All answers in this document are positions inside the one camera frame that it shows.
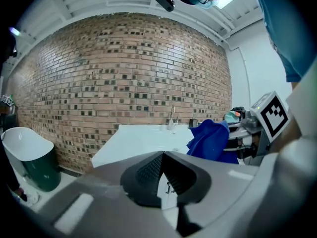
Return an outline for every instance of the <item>blue towel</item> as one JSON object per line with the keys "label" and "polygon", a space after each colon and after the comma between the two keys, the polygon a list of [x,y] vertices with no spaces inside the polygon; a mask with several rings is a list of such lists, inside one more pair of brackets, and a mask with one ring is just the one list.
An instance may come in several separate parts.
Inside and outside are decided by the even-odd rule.
{"label": "blue towel", "polygon": [[194,139],[187,147],[188,155],[195,157],[238,164],[235,152],[224,152],[229,138],[229,127],[226,121],[214,122],[205,120],[196,128],[190,128]]}

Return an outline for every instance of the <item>white bathtub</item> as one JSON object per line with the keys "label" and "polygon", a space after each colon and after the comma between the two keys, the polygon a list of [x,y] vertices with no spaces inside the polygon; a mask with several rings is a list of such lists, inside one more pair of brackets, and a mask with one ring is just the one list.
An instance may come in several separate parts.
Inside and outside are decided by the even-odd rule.
{"label": "white bathtub", "polygon": [[43,191],[58,186],[60,173],[52,142],[24,127],[8,129],[1,139],[12,166],[28,183]]}
{"label": "white bathtub", "polygon": [[187,124],[167,130],[166,125],[120,125],[119,130],[92,158],[93,167],[154,151],[186,154],[193,139]]}

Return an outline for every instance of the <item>green bathtub base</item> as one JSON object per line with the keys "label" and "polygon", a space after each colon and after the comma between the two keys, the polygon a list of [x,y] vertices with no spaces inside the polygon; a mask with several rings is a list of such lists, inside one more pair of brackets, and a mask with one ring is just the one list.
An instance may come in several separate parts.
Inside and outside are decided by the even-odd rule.
{"label": "green bathtub base", "polygon": [[60,183],[61,175],[54,148],[43,157],[22,162],[26,169],[27,176],[35,183],[36,187],[42,191],[54,190]]}

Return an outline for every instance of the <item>white sink counter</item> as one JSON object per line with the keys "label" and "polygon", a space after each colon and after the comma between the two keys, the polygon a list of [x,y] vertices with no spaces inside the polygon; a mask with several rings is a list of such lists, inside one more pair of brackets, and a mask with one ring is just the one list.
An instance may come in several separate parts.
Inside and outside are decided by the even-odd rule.
{"label": "white sink counter", "polygon": [[94,168],[154,151],[186,154],[193,139],[187,124],[167,130],[167,125],[120,125],[119,130],[94,155]]}

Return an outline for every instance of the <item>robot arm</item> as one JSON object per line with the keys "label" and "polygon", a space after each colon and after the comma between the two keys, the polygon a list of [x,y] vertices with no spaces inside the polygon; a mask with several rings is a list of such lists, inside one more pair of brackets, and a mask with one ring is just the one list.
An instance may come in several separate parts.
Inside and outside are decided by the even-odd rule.
{"label": "robot arm", "polygon": [[[237,151],[239,159],[265,155],[289,121],[277,93],[267,93],[250,110],[242,112],[239,123],[229,126],[230,135],[224,151]],[[257,136],[260,140],[255,146],[253,141]]]}

